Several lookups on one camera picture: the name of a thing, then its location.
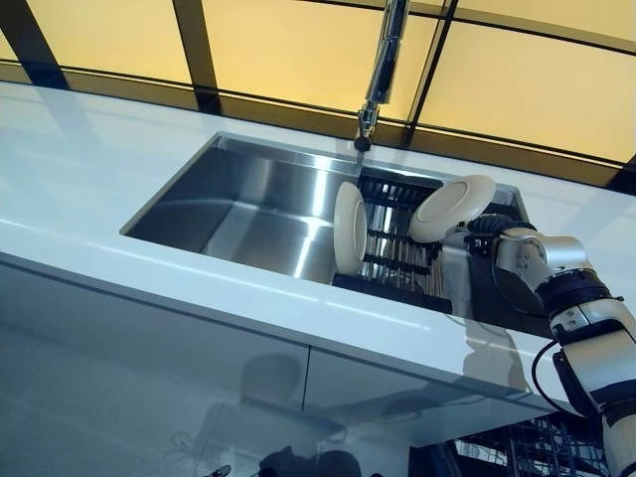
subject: black metal frame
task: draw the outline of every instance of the black metal frame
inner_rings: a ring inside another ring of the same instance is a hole
[[[317,2],[318,0],[301,0]],[[384,0],[319,3],[381,11]],[[566,27],[457,7],[411,4],[409,14],[437,20],[407,120],[380,118],[374,142],[543,174],[636,196],[636,155],[627,163],[541,144],[418,123],[452,22],[537,35],[636,56],[636,43]],[[353,138],[356,112],[218,88],[202,0],[173,0],[192,83],[60,66],[27,0],[0,2],[0,29],[19,61],[0,59],[0,80],[171,105],[265,124]]]
[[[430,48],[426,55],[426,61],[424,62],[424,68],[421,72],[421,77],[419,78],[419,84],[417,85],[417,93],[415,94],[415,98],[413,99],[413,103],[410,107],[410,112],[408,113],[408,120],[402,144],[402,147],[406,149],[410,146],[413,133],[415,132],[417,122],[419,121],[419,115],[421,114],[424,101],[426,100],[426,96],[430,90],[430,85],[432,84],[433,76],[435,75],[435,70],[437,69],[437,64],[441,58],[441,52],[444,48],[446,37],[448,36],[448,30],[450,29],[450,24],[452,23],[453,16],[455,15],[457,2],[458,0],[444,0],[444,4],[442,6],[442,12],[444,15],[437,20],[435,33],[433,34]]]
[[[175,9],[192,84],[216,88],[217,76],[212,63],[210,40],[201,0],[172,0],[172,5]],[[211,114],[221,112],[219,95],[215,92],[195,87],[195,97],[200,111]]]

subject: white countertop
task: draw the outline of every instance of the white countertop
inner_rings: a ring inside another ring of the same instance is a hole
[[[491,370],[518,354],[532,382],[531,362],[545,339],[516,331],[504,342],[467,336],[464,326],[433,311],[120,235],[219,131],[354,152],[351,141],[326,136],[0,82],[0,259],[4,253],[218,310],[228,322],[432,378],[451,374],[505,385]],[[486,174],[517,187],[542,233],[577,237],[611,292],[636,304],[633,197],[379,146],[367,157],[447,174]],[[489,348],[488,358],[466,366],[480,345]],[[564,400],[549,356],[539,377],[550,396]]]

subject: faucet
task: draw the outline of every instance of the faucet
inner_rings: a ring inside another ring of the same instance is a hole
[[[398,60],[399,44],[408,16],[409,0],[387,0],[373,75],[366,101],[358,111],[358,131],[354,145],[360,152],[371,148],[371,138],[378,122],[380,104],[389,102],[391,83]]]

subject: black cable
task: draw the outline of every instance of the black cable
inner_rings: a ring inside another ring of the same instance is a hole
[[[539,380],[537,379],[537,365],[539,364],[539,360],[541,359],[541,356],[543,356],[547,350],[549,350],[552,346],[554,346],[557,343],[558,343],[557,340],[550,341],[549,343],[547,343],[545,346],[541,348],[541,350],[537,353],[537,355],[533,359],[533,367],[532,367],[533,383],[535,384],[535,388],[537,388],[537,391],[539,391],[539,394],[542,396],[542,398],[545,399],[548,402],[548,404],[550,404],[556,410],[565,412],[567,414],[575,415],[576,417],[580,417],[580,415],[561,407],[552,399],[550,399],[548,395],[544,392],[542,387],[539,385]]]

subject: glossy white surface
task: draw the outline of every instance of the glossy white surface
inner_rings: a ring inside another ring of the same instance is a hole
[[[403,440],[301,411],[307,347],[3,265],[0,283],[3,476],[247,477],[330,450],[406,475]]]
[[[544,339],[510,331],[509,345],[491,345],[439,313],[118,233],[218,131],[332,153],[353,152],[351,142],[9,83],[0,83],[0,111],[0,252],[218,310],[228,322],[427,378],[497,383],[490,369],[517,353],[530,381]],[[541,232],[576,236],[611,291],[636,303],[633,197],[383,147],[367,159],[485,174],[518,187]],[[487,347],[489,358],[466,368],[475,346]],[[540,364],[540,379],[549,395],[564,398],[550,358]]]
[[[519,380],[520,391],[492,389],[491,397],[466,392],[470,380],[441,384],[393,373],[312,350],[304,409],[366,435],[391,436],[420,447],[537,417],[537,407],[517,405],[521,368],[507,360],[493,370],[502,381]]]

